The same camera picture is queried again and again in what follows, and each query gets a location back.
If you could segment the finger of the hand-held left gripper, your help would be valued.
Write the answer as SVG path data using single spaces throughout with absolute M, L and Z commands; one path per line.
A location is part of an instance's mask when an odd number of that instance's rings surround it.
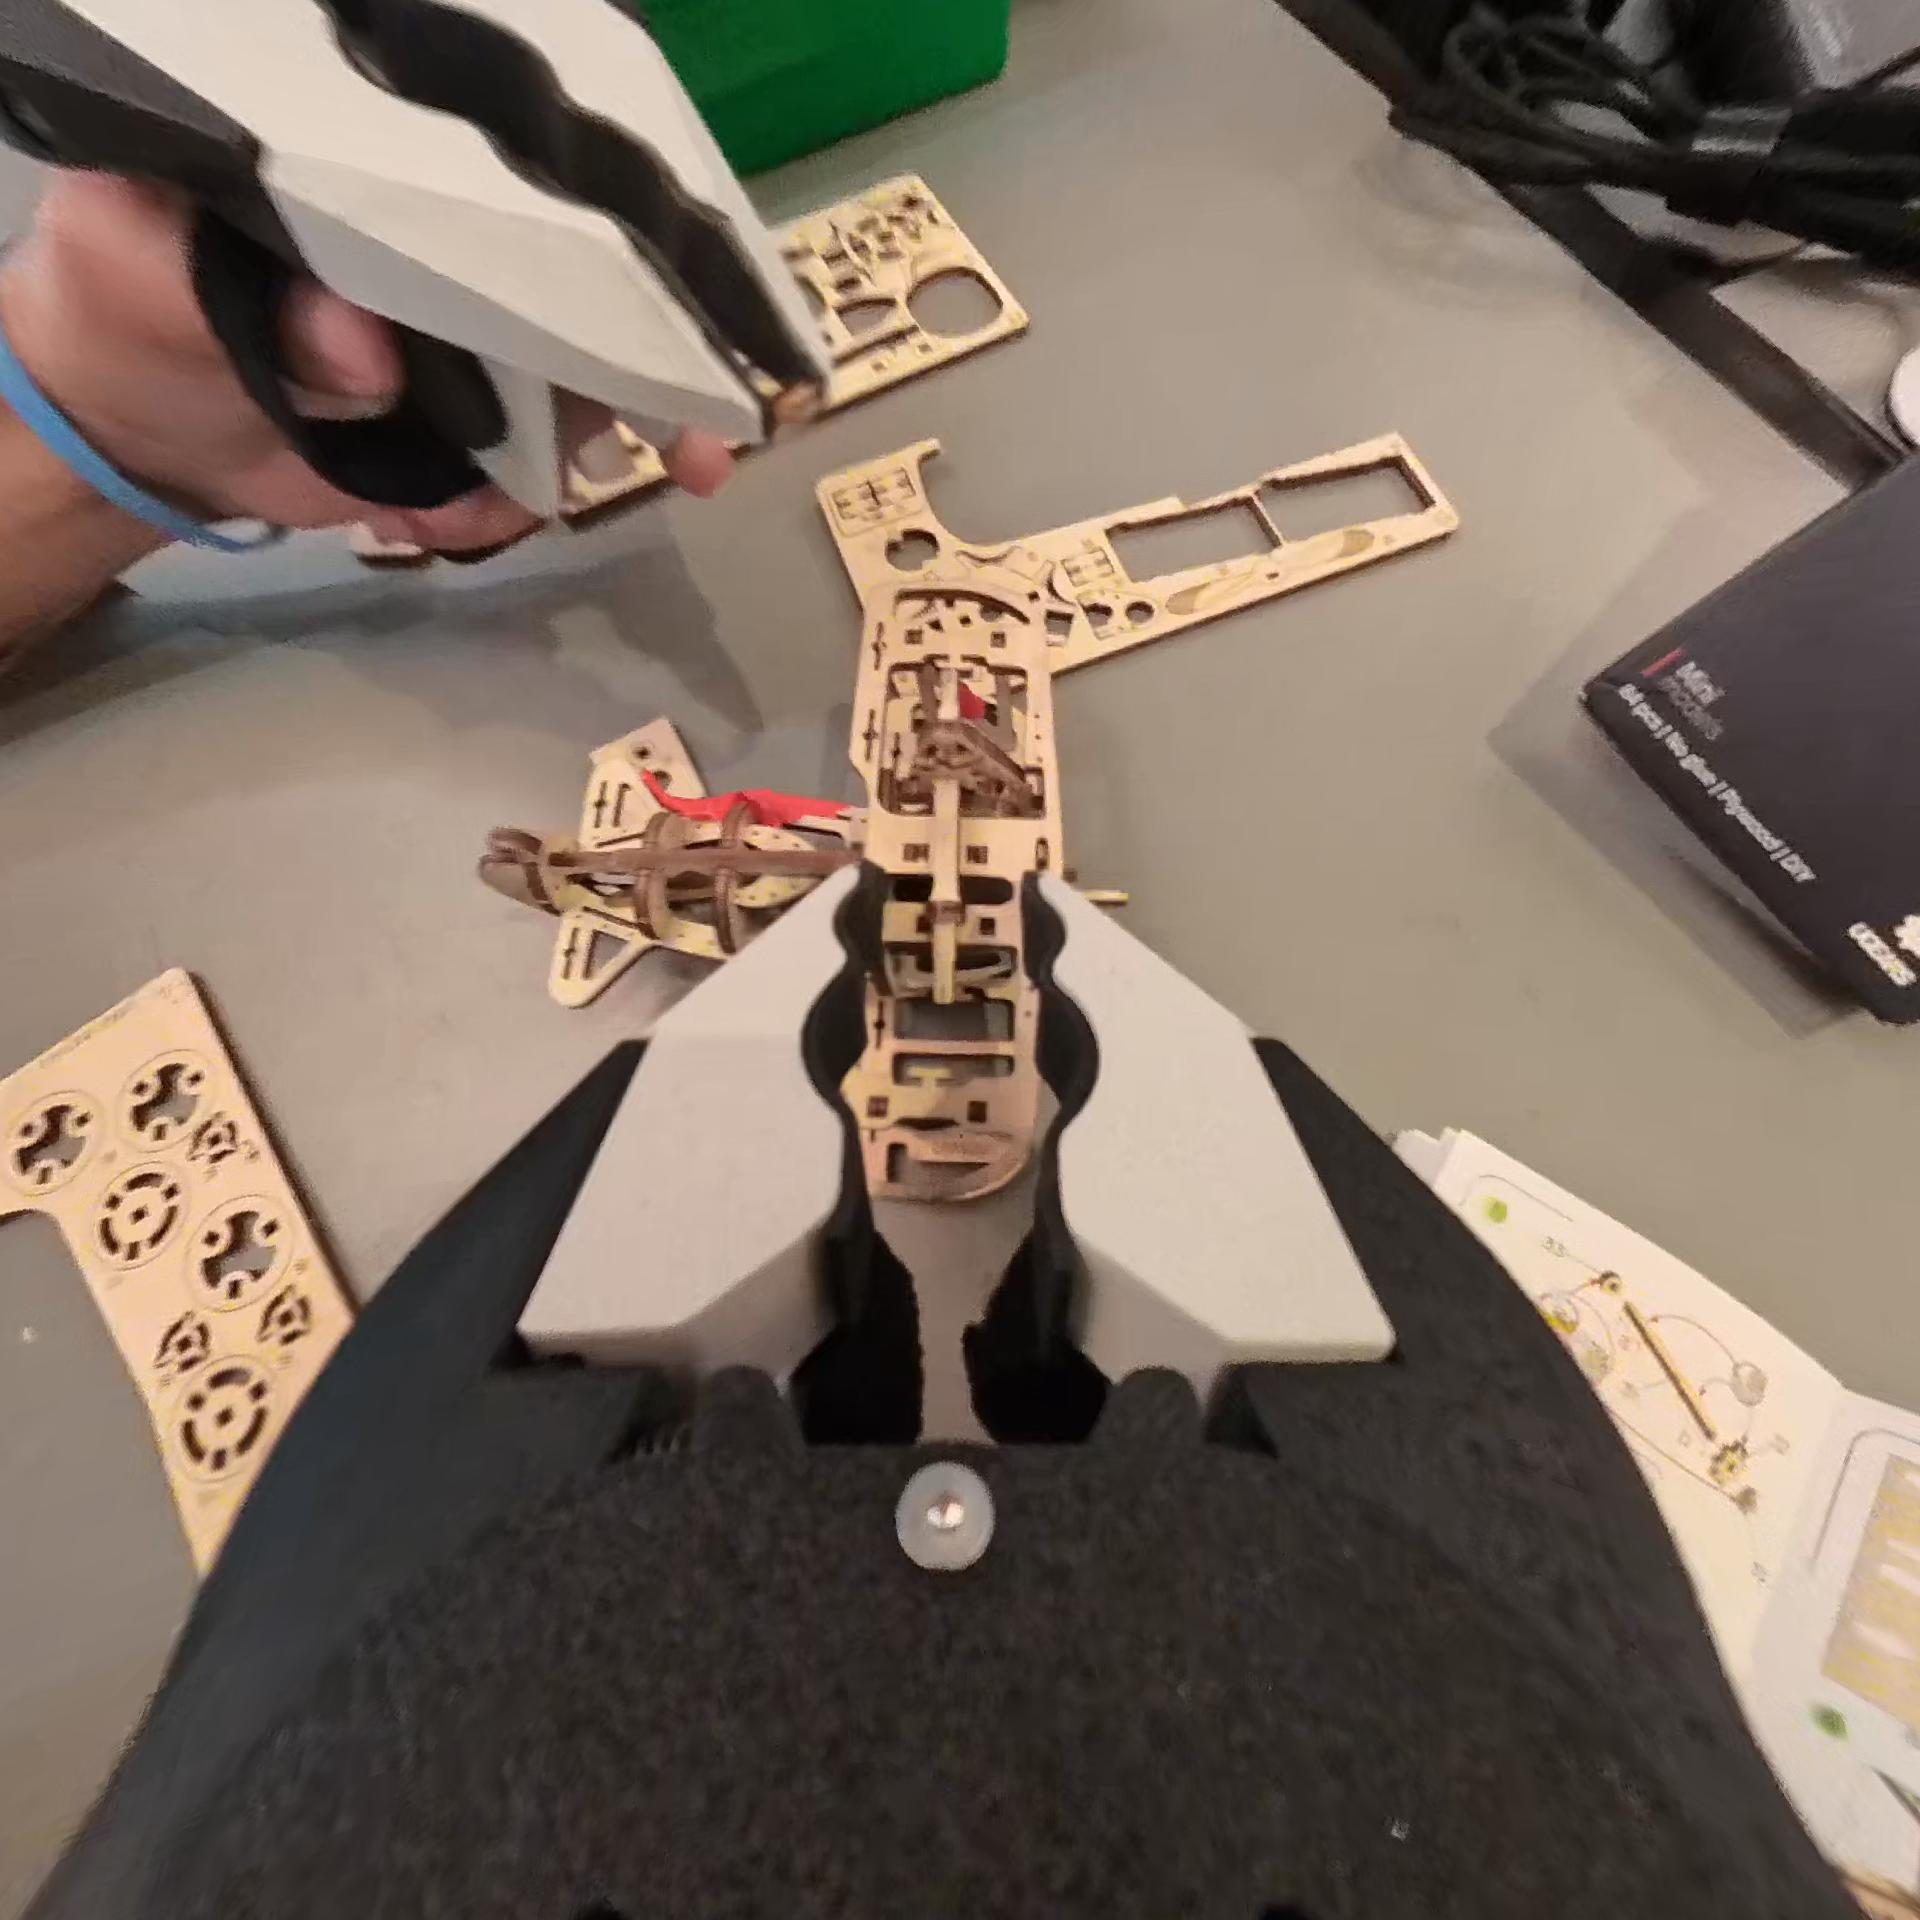
M 623 4 L 60 4 L 59 156 L 659 431 L 764 436 L 783 265 Z
M 476 131 L 556 207 L 611 224 L 691 330 L 681 407 L 773 418 L 824 388 L 818 326 L 645 22 L 625 4 L 340 4 L 360 73 Z

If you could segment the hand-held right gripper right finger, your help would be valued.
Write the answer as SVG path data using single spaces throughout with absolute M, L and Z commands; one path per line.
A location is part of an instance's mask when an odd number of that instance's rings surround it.
M 1381 1363 L 1390 1322 L 1255 1035 L 1078 889 L 1038 877 L 1067 1339 L 1105 1375 Z

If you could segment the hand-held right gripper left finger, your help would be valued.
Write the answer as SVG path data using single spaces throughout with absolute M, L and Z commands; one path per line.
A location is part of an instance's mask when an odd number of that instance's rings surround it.
M 900 1368 L 844 1076 L 876 872 L 851 862 L 653 1025 L 520 1311 L 540 1356 L 707 1379 Z

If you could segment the long wooden frame assembly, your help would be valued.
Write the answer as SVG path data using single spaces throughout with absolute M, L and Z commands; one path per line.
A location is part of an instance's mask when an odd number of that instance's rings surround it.
M 1040 1131 L 1022 885 L 1065 877 L 1053 645 L 1067 615 L 1000 563 L 863 597 L 851 766 L 866 862 L 866 1053 L 844 1079 L 876 1199 L 1006 1188 Z

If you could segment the person's left forearm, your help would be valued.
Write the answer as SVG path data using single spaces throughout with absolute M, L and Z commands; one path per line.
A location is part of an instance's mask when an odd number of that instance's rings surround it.
M 109 602 L 165 536 L 86 486 L 3 403 L 3 670 Z

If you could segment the person's left hand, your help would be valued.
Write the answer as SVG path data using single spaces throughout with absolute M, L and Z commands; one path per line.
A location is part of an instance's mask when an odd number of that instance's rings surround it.
M 55 175 L 3 265 L 3 331 L 40 392 L 106 462 L 198 522 L 365 523 L 426 553 L 510 546 L 540 519 L 484 486 L 441 511 L 381 511 L 329 486 L 246 395 L 186 271 L 186 212 L 163 188 Z

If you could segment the green plastic box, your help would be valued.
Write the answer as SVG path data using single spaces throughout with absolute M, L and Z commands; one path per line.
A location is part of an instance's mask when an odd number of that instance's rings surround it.
M 1008 4 L 629 4 L 740 176 L 1000 75 Z

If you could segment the wooden model plane, red part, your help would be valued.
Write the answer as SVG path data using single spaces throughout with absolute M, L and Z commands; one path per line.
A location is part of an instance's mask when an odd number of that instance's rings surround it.
M 478 880 L 558 929 L 548 993 L 581 1009 L 645 953 L 724 965 L 866 849 L 854 804 L 707 792 L 657 719 L 595 749 L 573 836 L 494 829 Z

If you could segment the blue wristband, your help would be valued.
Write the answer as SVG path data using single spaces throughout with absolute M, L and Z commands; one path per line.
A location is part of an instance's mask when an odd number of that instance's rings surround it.
M 7 331 L 3 331 L 3 402 L 26 436 L 79 479 L 87 491 L 169 543 L 223 557 L 251 557 L 289 536 L 282 527 L 263 519 L 201 522 L 111 467 L 34 382 Z

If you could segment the wooden sheet with round cutouts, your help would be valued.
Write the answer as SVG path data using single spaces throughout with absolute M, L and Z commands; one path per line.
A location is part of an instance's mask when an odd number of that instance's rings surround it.
M 155 1434 L 198 1575 L 356 1322 L 194 977 L 3 1081 L 3 1219 L 59 1232 Z

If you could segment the white instruction booklet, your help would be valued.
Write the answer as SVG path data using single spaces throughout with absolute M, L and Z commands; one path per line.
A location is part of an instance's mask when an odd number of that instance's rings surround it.
M 1916 1914 L 1916 1415 L 1470 1132 L 1406 1167 L 1633 1454 L 1792 1805 L 1870 1917 Z

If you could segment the angled wooden parts sheet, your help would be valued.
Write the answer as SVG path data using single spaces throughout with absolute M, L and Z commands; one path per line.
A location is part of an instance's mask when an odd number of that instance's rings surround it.
M 1175 494 L 1024 536 L 962 536 L 932 502 L 940 443 L 911 443 L 815 486 L 858 603 L 987 573 L 1019 579 L 1049 667 L 1073 674 L 1333 585 L 1458 534 L 1453 499 L 1401 436 L 1275 467 L 1231 491 Z

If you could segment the black cardboard box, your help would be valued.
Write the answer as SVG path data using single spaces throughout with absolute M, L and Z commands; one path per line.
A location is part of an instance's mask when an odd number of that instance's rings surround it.
M 1916 1024 L 1916 459 L 1604 666 L 1581 709 L 1831 988 Z

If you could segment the black metal bar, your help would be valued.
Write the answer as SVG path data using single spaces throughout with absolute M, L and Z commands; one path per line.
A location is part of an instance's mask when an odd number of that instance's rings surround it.
M 1458 164 L 1828 476 L 1911 452 L 1763 296 L 1916 326 L 1914 4 L 1283 4 Z

